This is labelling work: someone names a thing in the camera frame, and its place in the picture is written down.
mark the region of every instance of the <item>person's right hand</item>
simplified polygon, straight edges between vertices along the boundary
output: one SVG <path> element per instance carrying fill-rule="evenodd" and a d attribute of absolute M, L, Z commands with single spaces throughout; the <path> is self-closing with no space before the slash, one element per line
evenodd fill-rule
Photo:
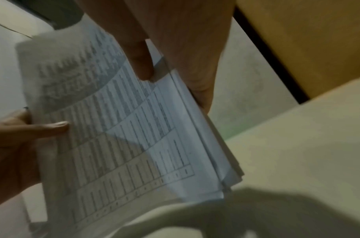
<path fill-rule="evenodd" d="M 227 41 L 235 0 L 77 0 L 111 33 L 136 75 L 154 74 L 150 38 L 178 70 L 197 103 L 208 112 L 220 54 Z"/>

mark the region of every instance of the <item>black object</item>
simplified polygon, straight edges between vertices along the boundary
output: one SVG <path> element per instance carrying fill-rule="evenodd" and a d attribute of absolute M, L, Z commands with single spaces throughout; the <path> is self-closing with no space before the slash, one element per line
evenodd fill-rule
<path fill-rule="evenodd" d="M 238 22 L 240 27 L 243 29 L 243 31 L 245 31 L 245 33 L 248 35 L 250 40 L 257 47 L 257 49 L 260 51 L 260 53 L 263 55 L 263 57 L 267 60 L 269 65 L 273 68 L 275 73 L 282 80 L 282 82 L 290 91 L 295 100 L 299 104 L 308 101 L 309 97 L 300 88 L 300 86 L 296 83 L 291 74 L 273 54 L 267 44 L 261 39 L 256 30 L 251 26 L 246 16 L 237 7 L 235 7 L 234 18 Z"/>

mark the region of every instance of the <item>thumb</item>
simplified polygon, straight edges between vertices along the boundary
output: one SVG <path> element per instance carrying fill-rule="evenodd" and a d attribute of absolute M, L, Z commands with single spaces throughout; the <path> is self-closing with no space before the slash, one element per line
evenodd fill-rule
<path fill-rule="evenodd" d="M 68 129 L 68 122 L 0 126 L 0 147 L 10 147 L 39 138 L 57 136 L 65 133 Z"/>

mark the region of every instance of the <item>fingernail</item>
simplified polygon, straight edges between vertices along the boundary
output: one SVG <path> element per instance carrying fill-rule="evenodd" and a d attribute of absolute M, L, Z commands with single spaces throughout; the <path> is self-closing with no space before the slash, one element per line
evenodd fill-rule
<path fill-rule="evenodd" d="M 69 122 L 63 121 L 63 122 L 57 122 L 57 123 L 53 123 L 53 124 L 49 124 L 49 125 L 52 126 L 52 127 L 60 127 L 60 126 L 64 126 L 64 125 L 67 125 L 67 124 L 69 124 Z"/>

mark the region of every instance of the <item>white paper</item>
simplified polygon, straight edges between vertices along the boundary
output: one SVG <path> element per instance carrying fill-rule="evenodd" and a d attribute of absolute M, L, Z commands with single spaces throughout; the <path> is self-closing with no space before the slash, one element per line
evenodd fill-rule
<path fill-rule="evenodd" d="M 222 189 L 169 73 L 138 80 L 88 18 L 16 49 L 34 122 L 71 124 L 38 151 L 52 237 L 100 237 L 159 205 Z"/>

